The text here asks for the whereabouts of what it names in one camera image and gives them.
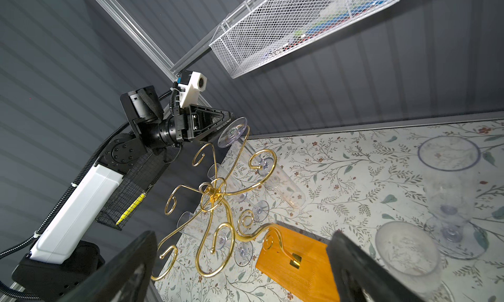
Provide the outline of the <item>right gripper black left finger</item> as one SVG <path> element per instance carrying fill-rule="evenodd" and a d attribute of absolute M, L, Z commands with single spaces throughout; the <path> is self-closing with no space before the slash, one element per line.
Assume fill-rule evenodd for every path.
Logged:
<path fill-rule="evenodd" d="M 155 232 L 143 232 L 111 261 L 59 300 L 144 301 L 157 245 Z"/>

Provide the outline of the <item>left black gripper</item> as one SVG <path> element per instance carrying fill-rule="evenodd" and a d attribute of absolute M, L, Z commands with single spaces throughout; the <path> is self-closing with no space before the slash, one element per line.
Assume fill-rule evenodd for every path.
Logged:
<path fill-rule="evenodd" d="M 196 105 L 186 108 L 175 106 L 171 118 L 171 138 L 176 143 L 214 139 L 233 119 L 234 114 L 228 110 Z"/>

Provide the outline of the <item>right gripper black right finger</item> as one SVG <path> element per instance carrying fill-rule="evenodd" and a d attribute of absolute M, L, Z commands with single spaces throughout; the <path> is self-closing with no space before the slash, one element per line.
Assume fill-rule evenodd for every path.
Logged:
<path fill-rule="evenodd" d="M 421 301 L 341 231 L 333 234 L 327 247 L 341 301 Z"/>

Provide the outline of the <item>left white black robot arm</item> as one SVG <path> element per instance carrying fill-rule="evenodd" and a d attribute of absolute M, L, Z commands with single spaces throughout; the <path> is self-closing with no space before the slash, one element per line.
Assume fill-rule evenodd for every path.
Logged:
<path fill-rule="evenodd" d="M 153 86 L 122 94 L 127 121 L 98 146 L 34 234 L 1 253 L 29 249 L 13 271 L 22 291 L 2 285 L 2 295 L 55 301 L 104 264 L 98 246 L 83 240 L 91 224 L 122 230 L 185 143 L 210 141 L 233 120 L 227 110 L 184 101 L 187 92 L 173 86 L 167 108 Z"/>

